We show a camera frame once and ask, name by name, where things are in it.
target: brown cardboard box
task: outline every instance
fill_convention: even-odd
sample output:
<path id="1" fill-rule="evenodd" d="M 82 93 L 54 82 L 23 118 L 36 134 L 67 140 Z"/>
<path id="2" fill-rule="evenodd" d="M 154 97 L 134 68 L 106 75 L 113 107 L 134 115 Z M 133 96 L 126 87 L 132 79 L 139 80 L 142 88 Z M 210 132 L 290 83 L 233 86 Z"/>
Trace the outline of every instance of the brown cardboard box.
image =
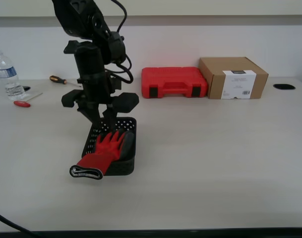
<path id="1" fill-rule="evenodd" d="M 200 58 L 199 69 L 210 99 L 261 98 L 269 76 L 246 57 Z"/>

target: black mesh basket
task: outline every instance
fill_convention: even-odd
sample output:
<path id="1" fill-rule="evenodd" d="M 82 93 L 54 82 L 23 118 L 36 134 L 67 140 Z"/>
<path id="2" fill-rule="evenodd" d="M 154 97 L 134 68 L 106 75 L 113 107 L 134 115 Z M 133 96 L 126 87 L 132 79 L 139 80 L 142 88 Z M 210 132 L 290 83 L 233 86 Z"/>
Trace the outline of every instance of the black mesh basket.
<path id="1" fill-rule="evenodd" d="M 136 146 L 136 120 L 134 118 L 117 118 L 116 128 L 117 130 L 131 130 L 135 136 L 134 142 L 128 155 L 120 161 L 112 162 L 105 176 L 129 175 L 134 170 L 134 157 Z M 104 118 L 102 118 L 101 120 L 100 128 L 96 128 L 94 125 L 92 125 L 81 157 L 84 157 L 86 154 L 93 153 L 98 135 L 101 132 L 103 133 L 108 131 L 109 127 L 106 125 Z"/>

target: plastic bottle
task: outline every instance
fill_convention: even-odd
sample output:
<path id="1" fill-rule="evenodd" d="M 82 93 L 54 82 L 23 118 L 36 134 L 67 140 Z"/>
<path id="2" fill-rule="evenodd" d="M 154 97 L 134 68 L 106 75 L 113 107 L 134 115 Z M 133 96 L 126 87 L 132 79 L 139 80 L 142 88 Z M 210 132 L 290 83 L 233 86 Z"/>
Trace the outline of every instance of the plastic bottle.
<path id="1" fill-rule="evenodd" d="M 20 100 L 26 96 L 24 88 L 19 83 L 12 61 L 4 56 L 2 51 L 0 51 L 0 79 L 5 85 L 5 92 L 11 100 Z"/>

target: screwdriver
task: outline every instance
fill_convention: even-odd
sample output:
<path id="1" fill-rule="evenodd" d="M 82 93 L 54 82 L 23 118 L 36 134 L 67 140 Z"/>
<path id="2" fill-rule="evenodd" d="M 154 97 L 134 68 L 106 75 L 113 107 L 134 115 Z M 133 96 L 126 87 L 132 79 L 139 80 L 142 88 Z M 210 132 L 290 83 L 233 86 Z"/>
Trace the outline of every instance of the screwdriver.
<path id="1" fill-rule="evenodd" d="M 21 107 L 21 108 L 29 108 L 31 105 L 28 103 L 28 101 L 30 101 L 33 98 L 36 98 L 36 97 L 38 97 L 42 94 L 43 93 L 39 93 L 39 94 L 35 95 L 34 97 L 30 98 L 29 100 L 26 100 L 25 102 L 24 101 L 14 101 L 14 104 L 18 107 Z"/>
<path id="2" fill-rule="evenodd" d="M 54 82 L 54 83 L 61 83 L 61 84 L 72 84 L 72 85 L 74 85 L 74 86 L 76 86 L 78 88 L 82 87 L 82 86 L 80 86 L 78 84 L 75 84 L 75 83 L 69 83 L 69 82 L 67 82 L 66 79 L 62 79 L 62 78 L 59 78 L 59 77 L 54 76 L 54 75 L 50 76 L 50 81 Z"/>

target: black wire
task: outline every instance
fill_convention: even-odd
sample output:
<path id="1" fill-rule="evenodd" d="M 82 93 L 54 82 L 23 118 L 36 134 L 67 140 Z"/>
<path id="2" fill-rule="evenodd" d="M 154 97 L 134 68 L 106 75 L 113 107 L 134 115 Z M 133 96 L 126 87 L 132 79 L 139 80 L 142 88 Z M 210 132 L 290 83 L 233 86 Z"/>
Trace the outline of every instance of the black wire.
<path id="1" fill-rule="evenodd" d="M 128 70 L 126 67 L 124 67 L 124 66 L 121 65 L 121 64 L 117 64 L 117 66 L 118 66 L 120 69 L 123 69 L 124 72 L 126 72 L 126 73 L 128 74 L 130 80 L 126 80 L 126 79 L 124 79 L 124 78 L 122 78 L 122 77 L 120 77 L 119 75 L 116 75 L 116 74 L 114 74 L 114 73 L 110 73 L 110 75 L 113 76 L 113 77 L 115 77 L 115 78 L 117 78 L 117 79 L 119 79 L 119 80 L 121 80 L 121 81 L 124 82 L 124 83 L 131 84 L 131 83 L 133 82 L 133 75 L 132 75 L 132 73 L 130 72 L 130 70 Z"/>
<path id="2" fill-rule="evenodd" d="M 125 55 L 125 57 L 127 58 L 127 61 L 129 62 L 129 68 L 128 68 L 128 70 L 131 70 L 132 69 L 132 61 L 129 58 L 129 56 Z M 106 71 L 108 71 L 110 73 L 126 73 L 125 71 L 113 71 L 113 70 L 110 70 L 110 69 L 107 69 L 107 68 L 106 68 Z"/>
<path id="3" fill-rule="evenodd" d="M 124 18 L 123 18 L 122 22 L 120 23 L 120 25 L 117 29 L 117 32 L 119 32 L 121 27 L 123 26 L 124 22 L 127 19 L 127 11 L 126 11 L 125 7 L 120 2 L 118 2 L 117 0 L 111 0 L 111 1 L 114 2 L 116 5 L 118 5 L 124 12 Z"/>
<path id="4" fill-rule="evenodd" d="M 25 233 L 27 235 L 29 235 L 30 237 L 34 237 L 34 238 L 43 238 L 42 236 L 39 236 L 23 227 L 20 227 L 19 225 L 9 221 L 7 218 L 3 217 L 0 215 L 0 222 L 3 222 L 4 224 L 8 225 L 9 227 L 12 227 L 22 233 Z"/>

